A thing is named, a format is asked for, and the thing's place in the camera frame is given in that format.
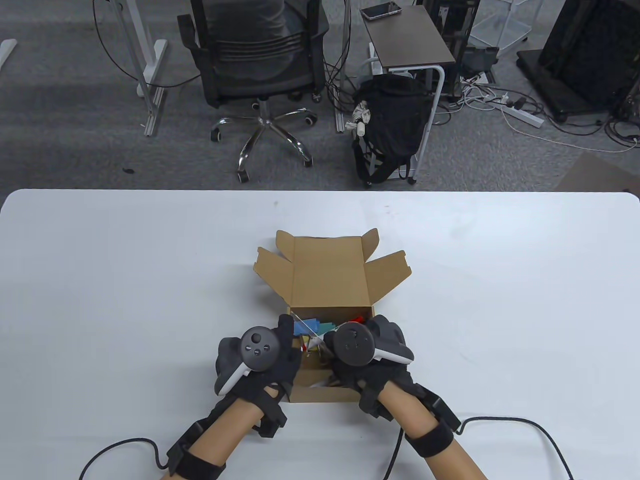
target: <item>chrome chair leg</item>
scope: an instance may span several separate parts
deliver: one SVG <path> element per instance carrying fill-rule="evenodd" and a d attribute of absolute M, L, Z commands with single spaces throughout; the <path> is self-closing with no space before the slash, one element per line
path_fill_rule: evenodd
<path fill-rule="evenodd" d="M 284 128 L 280 127 L 276 123 L 269 123 L 271 130 L 276 132 L 283 139 L 288 141 L 293 148 L 295 148 L 300 156 L 303 158 L 305 162 L 305 166 L 312 166 L 314 164 L 314 158 L 311 156 L 311 153 L 307 150 L 307 148 L 300 142 L 296 137 L 287 132 Z"/>
<path fill-rule="evenodd" d="M 238 169 L 237 169 L 238 174 L 240 174 L 241 172 L 244 172 L 244 164 L 249 158 L 249 155 L 251 155 L 251 151 L 253 150 L 256 142 L 258 142 L 258 139 L 260 138 L 262 133 L 265 131 L 265 129 L 266 127 L 264 125 L 260 125 L 258 129 L 255 132 L 253 132 L 253 135 L 251 135 L 251 138 L 247 140 L 246 143 L 244 144 L 244 147 L 240 152 L 240 160 L 238 161 Z"/>
<path fill-rule="evenodd" d="M 258 119 L 254 116 L 226 116 L 225 118 L 220 118 L 213 126 L 211 130 L 217 129 L 220 125 L 232 124 L 232 123 L 248 123 L 253 122 L 257 123 Z"/>
<path fill-rule="evenodd" d="M 308 108 L 299 108 L 297 110 L 294 111 L 290 111 L 288 113 L 284 113 L 282 115 L 278 115 L 277 117 L 274 118 L 274 120 L 278 121 L 278 120 L 282 120 L 284 118 L 290 118 L 292 116 L 298 116 L 298 115 L 312 115 L 315 116 L 316 114 L 309 110 Z"/>

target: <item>smartphone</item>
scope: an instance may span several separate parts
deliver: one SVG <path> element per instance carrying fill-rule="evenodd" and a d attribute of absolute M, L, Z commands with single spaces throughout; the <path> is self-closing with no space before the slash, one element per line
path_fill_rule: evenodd
<path fill-rule="evenodd" d="M 360 14 L 366 20 L 377 20 L 382 19 L 384 17 L 388 17 L 389 15 L 395 15 L 396 13 L 401 13 L 402 8 L 400 8 L 396 2 L 387 2 L 381 5 L 370 6 L 368 8 L 363 8 L 360 10 Z"/>

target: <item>chair base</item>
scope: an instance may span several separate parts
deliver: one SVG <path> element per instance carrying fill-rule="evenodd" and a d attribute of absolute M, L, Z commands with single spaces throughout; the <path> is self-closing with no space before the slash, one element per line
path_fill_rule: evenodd
<path fill-rule="evenodd" d="M 260 116 L 226 116 L 225 118 L 221 118 L 218 120 L 213 127 L 211 128 L 211 141 L 221 141 L 222 135 L 220 133 L 220 126 L 226 124 L 257 124 L 256 130 L 253 132 L 253 135 L 247 140 L 244 144 L 242 151 L 240 151 L 240 158 L 238 160 L 238 167 L 236 170 L 238 180 L 241 183 L 246 183 L 249 181 L 249 174 L 246 171 L 246 163 L 249 159 L 249 155 L 258 142 L 262 134 L 265 130 L 270 130 L 275 132 L 279 137 L 283 138 L 290 144 L 297 153 L 302 157 L 304 165 L 306 167 L 311 167 L 314 164 L 314 158 L 311 153 L 307 150 L 307 148 L 300 142 L 297 138 L 295 138 L 291 133 L 286 131 L 284 128 L 280 126 L 278 123 L 281 120 L 288 120 L 290 118 L 294 118 L 297 116 L 304 116 L 307 125 L 313 126 L 317 122 L 317 115 L 307 109 L 307 108 L 299 108 L 294 111 L 290 111 L 283 115 L 278 115 L 276 117 L 271 116 L 271 112 L 269 110 L 269 103 L 267 100 L 258 100 Z"/>

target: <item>office chair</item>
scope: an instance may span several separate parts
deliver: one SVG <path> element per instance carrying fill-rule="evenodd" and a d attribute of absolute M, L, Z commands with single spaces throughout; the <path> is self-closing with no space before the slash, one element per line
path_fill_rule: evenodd
<path fill-rule="evenodd" d="M 237 176 L 240 182 L 249 181 L 246 162 L 253 147 L 265 130 L 269 129 L 289 144 L 303 158 L 304 165 L 311 167 L 313 157 L 307 148 L 291 133 L 280 126 L 281 120 L 304 116 L 308 125 L 317 122 L 317 115 L 309 109 L 299 108 L 283 115 L 273 116 L 269 109 L 272 95 L 297 95 L 300 92 L 313 93 L 314 102 L 321 100 L 324 88 L 323 37 L 329 30 L 329 23 L 321 5 L 321 0 L 285 0 L 286 7 L 292 8 L 304 25 L 301 33 L 277 40 L 262 42 L 228 42 L 219 40 L 214 32 L 207 30 L 202 0 L 191 0 L 193 19 L 190 15 L 178 16 L 178 26 L 182 43 L 191 51 L 193 60 L 202 74 L 202 86 L 207 103 L 219 108 L 228 100 L 258 99 L 253 105 L 259 110 L 258 116 L 228 116 L 218 120 L 211 129 L 211 140 L 221 140 L 220 127 L 229 123 L 255 124 L 257 129 L 240 152 Z M 225 77 L 216 73 L 216 66 L 224 62 L 236 65 L 269 59 L 289 54 L 295 58 L 287 69 L 274 78 L 256 81 Z"/>

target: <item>open cardboard box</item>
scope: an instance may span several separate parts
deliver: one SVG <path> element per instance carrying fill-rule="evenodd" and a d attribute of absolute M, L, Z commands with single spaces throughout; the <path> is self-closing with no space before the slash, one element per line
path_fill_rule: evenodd
<path fill-rule="evenodd" d="M 402 250 L 367 261 L 379 242 L 376 228 L 362 237 L 339 238 L 294 237 L 278 230 L 276 246 L 282 256 L 259 248 L 253 270 L 302 319 L 338 325 L 359 316 L 371 318 L 373 304 L 411 275 Z M 358 401 L 359 395 L 348 388 L 312 387 L 330 374 L 319 352 L 304 354 L 290 401 Z"/>

